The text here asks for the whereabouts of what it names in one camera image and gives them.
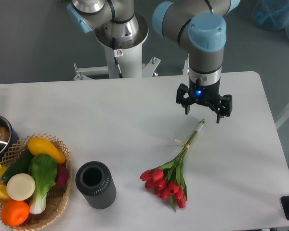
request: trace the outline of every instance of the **wicker basket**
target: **wicker basket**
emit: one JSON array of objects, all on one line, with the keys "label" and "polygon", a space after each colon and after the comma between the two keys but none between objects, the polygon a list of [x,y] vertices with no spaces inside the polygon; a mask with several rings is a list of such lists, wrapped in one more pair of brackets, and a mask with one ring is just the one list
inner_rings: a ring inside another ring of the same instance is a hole
[{"label": "wicker basket", "polygon": [[5,153],[4,157],[2,158],[1,164],[6,167],[11,166],[19,157],[19,155],[27,148],[28,141],[32,137],[36,136],[48,139],[64,154],[64,156],[66,157],[65,165],[69,171],[69,179],[65,186],[54,185],[51,187],[47,194],[46,209],[44,212],[38,215],[30,214],[28,219],[19,226],[8,226],[13,231],[35,231],[45,227],[48,224],[51,224],[62,213],[69,198],[72,180],[72,163],[69,150],[66,148],[65,144],[63,144],[63,142],[60,141],[58,138],[47,134],[38,134],[28,136],[22,140],[19,140],[16,144],[13,144],[13,146],[10,147],[9,150]]}]

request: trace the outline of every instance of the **table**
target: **table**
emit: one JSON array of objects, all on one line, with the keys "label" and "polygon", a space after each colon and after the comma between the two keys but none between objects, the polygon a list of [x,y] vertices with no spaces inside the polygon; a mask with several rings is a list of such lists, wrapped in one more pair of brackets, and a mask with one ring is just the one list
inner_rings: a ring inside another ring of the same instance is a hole
[{"label": "table", "polygon": [[[107,209],[89,206],[73,183],[62,215],[44,231],[237,231],[289,226],[280,197],[289,170],[261,79],[255,72],[223,73],[220,93],[233,95],[230,117],[216,124],[209,108],[189,115],[175,103],[188,77],[88,80],[0,85],[0,115],[19,137],[48,133],[70,149],[73,182],[86,162],[106,164],[117,188]],[[188,201],[173,212],[140,174],[181,150],[197,123],[206,124],[185,159]],[[0,221],[0,231],[4,226]]]}]

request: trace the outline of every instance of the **fake orange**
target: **fake orange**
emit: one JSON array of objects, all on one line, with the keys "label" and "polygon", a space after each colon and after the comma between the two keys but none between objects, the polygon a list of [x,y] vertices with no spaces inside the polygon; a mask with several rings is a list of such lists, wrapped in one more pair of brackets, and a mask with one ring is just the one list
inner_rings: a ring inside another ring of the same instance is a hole
[{"label": "fake orange", "polygon": [[9,201],[1,211],[1,220],[5,225],[17,226],[28,218],[29,205],[24,201]]}]

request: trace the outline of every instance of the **gray floor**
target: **gray floor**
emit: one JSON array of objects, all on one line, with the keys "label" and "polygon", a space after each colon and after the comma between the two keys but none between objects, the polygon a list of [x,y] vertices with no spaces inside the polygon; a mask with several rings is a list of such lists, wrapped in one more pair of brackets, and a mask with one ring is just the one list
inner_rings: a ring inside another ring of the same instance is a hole
[{"label": "gray floor", "polygon": [[[151,26],[152,13],[161,2],[135,0],[136,11],[145,17],[150,30],[143,61],[158,57],[162,60],[160,75],[179,75],[187,53],[158,36]],[[74,62],[79,68],[106,65],[94,33],[78,31],[68,18],[66,4],[59,0],[0,0],[1,84],[70,81],[75,75]],[[276,119],[289,102],[289,40],[285,31],[265,31],[256,26],[251,17],[254,4],[254,0],[241,0],[225,16],[223,72],[258,72]],[[289,166],[289,120],[278,133]]]}]

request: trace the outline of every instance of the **blue plastic bag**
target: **blue plastic bag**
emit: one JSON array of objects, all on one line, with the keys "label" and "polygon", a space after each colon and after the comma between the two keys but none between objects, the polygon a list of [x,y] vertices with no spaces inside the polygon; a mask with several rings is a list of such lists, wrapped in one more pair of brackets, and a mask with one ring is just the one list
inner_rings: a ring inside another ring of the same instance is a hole
[{"label": "blue plastic bag", "polygon": [[252,17],[263,29],[285,29],[289,38],[289,0],[258,0]]}]

